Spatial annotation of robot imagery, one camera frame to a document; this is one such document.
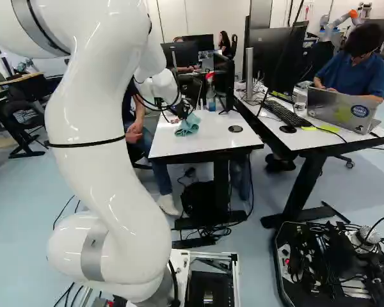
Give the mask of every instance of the jeans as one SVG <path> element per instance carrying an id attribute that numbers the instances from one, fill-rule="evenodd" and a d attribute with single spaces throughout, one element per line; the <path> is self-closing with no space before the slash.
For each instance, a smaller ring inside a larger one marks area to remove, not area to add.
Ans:
<path id="1" fill-rule="evenodd" d="M 124 123 L 124 131 L 127 133 L 127 129 L 132 125 L 133 122 Z M 149 156 L 149 151 L 151 150 L 152 140 L 154 136 L 147 128 L 143 128 L 142 130 L 142 138 L 138 140 L 133 146 L 142 150 L 146 157 Z M 171 179 L 168 174 L 168 168 L 165 164 L 158 164 L 155 162 L 151 162 L 152 170 L 154 171 L 155 179 L 158 183 L 159 192 L 161 195 L 167 195 L 172 193 L 172 184 Z"/>

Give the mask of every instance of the chair wheel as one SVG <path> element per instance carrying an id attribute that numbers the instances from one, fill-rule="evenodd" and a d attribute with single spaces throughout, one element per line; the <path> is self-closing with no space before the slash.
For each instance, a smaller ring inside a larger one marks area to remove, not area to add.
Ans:
<path id="1" fill-rule="evenodd" d="M 352 169 L 352 168 L 354 168 L 354 165 L 355 165 L 354 162 L 347 162 L 347 163 L 346 163 L 346 167 L 347 167 L 348 169 Z"/>

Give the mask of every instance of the towel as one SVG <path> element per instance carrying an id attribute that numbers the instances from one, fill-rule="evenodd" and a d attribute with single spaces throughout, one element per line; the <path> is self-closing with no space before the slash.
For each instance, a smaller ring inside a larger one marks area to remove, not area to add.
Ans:
<path id="1" fill-rule="evenodd" d="M 188 118 L 182 120 L 179 128 L 175 131 L 176 136 L 188 136 L 195 134 L 199 130 L 200 118 L 191 113 Z"/>

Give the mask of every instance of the keyboard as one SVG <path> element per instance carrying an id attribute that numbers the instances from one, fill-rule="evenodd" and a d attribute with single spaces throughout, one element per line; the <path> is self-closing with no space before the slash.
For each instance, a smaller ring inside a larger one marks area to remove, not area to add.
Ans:
<path id="1" fill-rule="evenodd" d="M 278 102 L 274 100 L 266 100 L 263 107 L 274 115 L 279 117 L 283 122 L 293 127 L 311 127 L 313 126 L 308 120 L 294 114 Z"/>

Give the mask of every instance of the person's hand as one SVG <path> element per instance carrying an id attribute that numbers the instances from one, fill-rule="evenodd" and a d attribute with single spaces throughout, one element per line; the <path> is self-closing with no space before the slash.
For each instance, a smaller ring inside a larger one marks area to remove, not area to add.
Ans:
<path id="1" fill-rule="evenodd" d="M 142 133 L 127 132 L 125 133 L 125 140 L 130 144 L 135 144 L 142 138 Z"/>
<path id="2" fill-rule="evenodd" d="M 131 126 L 128 127 L 127 133 L 133 132 L 135 134 L 142 134 L 143 122 L 142 120 L 135 120 Z"/>

